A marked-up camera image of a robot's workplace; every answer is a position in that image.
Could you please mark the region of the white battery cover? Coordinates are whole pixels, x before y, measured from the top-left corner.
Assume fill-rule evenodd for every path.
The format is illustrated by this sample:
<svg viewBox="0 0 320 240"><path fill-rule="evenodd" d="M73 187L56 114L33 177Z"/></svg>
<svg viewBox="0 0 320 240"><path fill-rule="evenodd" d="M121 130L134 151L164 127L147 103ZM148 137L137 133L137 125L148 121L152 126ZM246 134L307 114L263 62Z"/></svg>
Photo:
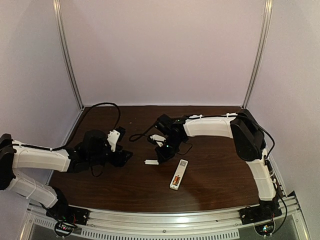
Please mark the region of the white battery cover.
<svg viewBox="0 0 320 240"><path fill-rule="evenodd" d="M159 165L158 160L155 160L155 159L146 159L146 160L144 161L144 163L145 163L146 165L153 165L153 166L158 166L158 165Z"/></svg>

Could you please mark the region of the copper AA battery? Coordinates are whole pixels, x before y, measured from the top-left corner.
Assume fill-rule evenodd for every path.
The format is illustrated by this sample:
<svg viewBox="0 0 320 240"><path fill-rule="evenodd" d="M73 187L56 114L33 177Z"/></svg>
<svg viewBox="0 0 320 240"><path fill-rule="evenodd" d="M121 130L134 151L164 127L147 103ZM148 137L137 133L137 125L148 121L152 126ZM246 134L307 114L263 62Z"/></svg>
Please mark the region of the copper AA battery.
<svg viewBox="0 0 320 240"><path fill-rule="evenodd" d="M174 177L172 184L173 185L178 185L179 181L180 181L180 177L177 175L177 176Z"/></svg>

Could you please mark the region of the white remote control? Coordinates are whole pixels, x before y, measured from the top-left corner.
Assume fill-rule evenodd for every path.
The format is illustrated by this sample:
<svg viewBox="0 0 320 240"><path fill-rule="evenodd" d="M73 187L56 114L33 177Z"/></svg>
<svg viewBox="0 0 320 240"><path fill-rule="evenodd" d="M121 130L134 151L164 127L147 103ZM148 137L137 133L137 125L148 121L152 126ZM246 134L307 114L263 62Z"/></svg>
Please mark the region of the white remote control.
<svg viewBox="0 0 320 240"><path fill-rule="evenodd" d="M176 168L176 170L175 170L175 173L174 173L174 175L173 175L173 177L172 177L172 180L171 180L171 182L170 182L170 184L169 184L169 188L170 188L171 190L177 191L177 190L179 189L180 184L181 184L182 179L183 179L183 176L184 176L184 174L185 174L185 172L186 172L188 163L189 163L189 162L188 162L187 160L184 160L184 159L181 159L181 160L179 161L179 163L178 163L178 165L177 165L177 168ZM175 176L179 176L179 177L180 177L178 185L174 185L174 184L173 184L173 180L174 180Z"/></svg>

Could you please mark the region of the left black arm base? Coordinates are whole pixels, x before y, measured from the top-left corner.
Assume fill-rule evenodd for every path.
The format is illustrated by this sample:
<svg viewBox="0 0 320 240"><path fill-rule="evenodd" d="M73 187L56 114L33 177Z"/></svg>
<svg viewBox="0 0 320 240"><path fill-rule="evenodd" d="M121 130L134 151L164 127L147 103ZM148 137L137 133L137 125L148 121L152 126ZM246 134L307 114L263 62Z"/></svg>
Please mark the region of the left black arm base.
<svg viewBox="0 0 320 240"><path fill-rule="evenodd" d="M84 226L87 224L90 213L88 209L69 205L54 206L44 209L46 210L46 216L51 217L58 222Z"/></svg>

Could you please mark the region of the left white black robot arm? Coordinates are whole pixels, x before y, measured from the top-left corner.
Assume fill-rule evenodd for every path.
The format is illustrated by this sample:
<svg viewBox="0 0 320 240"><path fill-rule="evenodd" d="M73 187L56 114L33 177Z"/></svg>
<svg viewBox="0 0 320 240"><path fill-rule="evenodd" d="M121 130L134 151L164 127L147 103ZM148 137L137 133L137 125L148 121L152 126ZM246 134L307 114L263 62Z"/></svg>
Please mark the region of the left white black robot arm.
<svg viewBox="0 0 320 240"><path fill-rule="evenodd" d="M118 144L124 133L121 127L108 134L89 130L75 147L58 148L25 144L5 133L0 138L0 189L15 191L39 202L51 215L66 218L71 215L72 208L64 194L56 187L45 186L19 172L19 169L47 169L77 174L107 163L123 167L133 156L132 152Z"/></svg>

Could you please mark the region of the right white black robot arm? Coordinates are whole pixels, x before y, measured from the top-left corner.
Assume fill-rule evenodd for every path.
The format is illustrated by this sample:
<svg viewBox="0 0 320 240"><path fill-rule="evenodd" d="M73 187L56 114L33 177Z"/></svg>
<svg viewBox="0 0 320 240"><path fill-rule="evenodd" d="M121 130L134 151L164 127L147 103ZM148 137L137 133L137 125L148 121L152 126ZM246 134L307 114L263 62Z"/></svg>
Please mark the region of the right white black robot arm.
<svg viewBox="0 0 320 240"><path fill-rule="evenodd" d="M279 200L271 168L267 164L269 154L266 150L265 131L247 109L238 113L187 115L180 118L163 114L157 119L155 128L161 135L150 135L148 140L157 145L155 152L159 163L173 158L179 152L181 143L186 143L190 137L232 139L238 157L247 163L256 183L258 214L267 218L275 216Z"/></svg>

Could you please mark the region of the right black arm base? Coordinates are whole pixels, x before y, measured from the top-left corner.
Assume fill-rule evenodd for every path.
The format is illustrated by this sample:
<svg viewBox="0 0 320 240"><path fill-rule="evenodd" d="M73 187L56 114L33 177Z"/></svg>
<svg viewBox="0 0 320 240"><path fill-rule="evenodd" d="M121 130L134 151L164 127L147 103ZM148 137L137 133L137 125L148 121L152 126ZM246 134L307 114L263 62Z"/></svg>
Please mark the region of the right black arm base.
<svg viewBox="0 0 320 240"><path fill-rule="evenodd" d="M246 206L238 212L242 225L263 222L282 215L279 204L273 203L260 203L257 206Z"/></svg>

